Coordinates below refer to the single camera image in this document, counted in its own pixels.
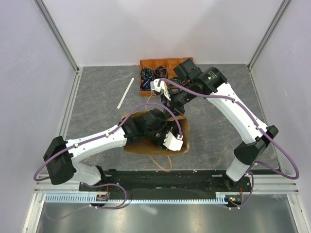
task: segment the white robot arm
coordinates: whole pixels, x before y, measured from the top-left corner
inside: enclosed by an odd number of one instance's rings
[[[69,180],[94,185],[104,177],[100,166],[80,163],[99,152],[137,143],[145,138],[165,150],[180,150],[183,141],[177,133],[176,123],[166,121],[159,109],[148,111],[144,116],[128,119],[122,126],[115,125],[108,130],[87,137],[64,141],[59,136],[53,139],[44,155],[49,160],[56,153],[65,150],[47,164],[52,184],[61,184]]]
[[[242,143],[234,150],[236,158],[226,171],[233,181],[238,181],[250,168],[255,159],[268,147],[270,141],[260,132],[263,129],[271,138],[274,138],[278,129],[268,127],[260,121],[239,99],[227,82],[224,75],[216,68],[211,67],[202,72],[190,59],[179,64],[174,71],[183,85],[165,80],[177,86],[178,91],[168,90],[161,79],[151,83],[154,94],[161,94],[162,104],[169,107],[176,115],[184,114],[184,105],[197,96],[207,98],[236,128],[242,138]]]

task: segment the white wall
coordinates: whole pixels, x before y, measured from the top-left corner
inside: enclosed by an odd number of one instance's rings
[[[32,0],[1,0],[0,32],[0,228],[18,233],[74,72]]]
[[[311,217],[311,1],[292,1],[254,67],[256,85],[276,137],[294,158],[297,181]],[[292,167],[280,155],[287,172]]]
[[[80,66],[247,63],[281,0],[44,0]]]

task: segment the white stick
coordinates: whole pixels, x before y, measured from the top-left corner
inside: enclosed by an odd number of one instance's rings
[[[123,103],[123,100],[124,100],[124,98],[125,98],[125,96],[126,96],[128,90],[130,89],[130,87],[131,87],[133,81],[134,81],[134,78],[131,79],[129,85],[127,86],[127,89],[125,90],[125,93],[123,94],[122,99],[120,100],[120,103],[119,103],[119,105],[117,106],[117,109],[119,109],[119,108],[121,107],[121,105],[122,105],[122,103]]]

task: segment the gray marble surface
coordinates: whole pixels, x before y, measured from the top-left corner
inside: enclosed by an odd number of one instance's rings
[[[206,70],[212,65],[199,65]],[[246,65],[215,65],[228,79],[234,91],[248,108],[261,120],[259,102]],[[135,78],[120,109],[117,106],[131,80]],[[94,134],[117,124],[123,113],[147,101],[139,96],[139,67],[85,67],[70,119],[67,139]],[[159,97],[152,101],[159,102]],[[235,128],[223,114],[203,98],[195,98],[185,106],[190,121],[190,149],[172,157],[173,169],[227,169],[233,150],[241,143]],[[169,168],[167,157],[154,156],[163,167]],[[270,146],[260,160],[278,168]],[[91,156],[85,164],[100,165],[103,169],[158,169],[149,156],[131,154],[123,148],[114,148]]]

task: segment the brown cardboard box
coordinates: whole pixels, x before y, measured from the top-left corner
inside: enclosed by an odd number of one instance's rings
[[[136,117],[136,116],[143,116],[145,114],[146,114],[146,112],[135,112],[130,116],[130,118]],[[124,119],[127,115],[128,115],[128,113],[123,114],[122,119]],[[123,147],[124,151],[134,153],[134,154],[165,155],[165,156],[179,155],[179,154],[183,154],[183,153],[187,152],[190,148],[189,121],[185,116],[177,116],[177,119],[180,123],[182,134],[183,134],[183,145],[181,147],[181,150],[179,150],[179,151],[164,150],[164,149],[154,145],[150,139],[146,138],[142,142],[124,146]]]

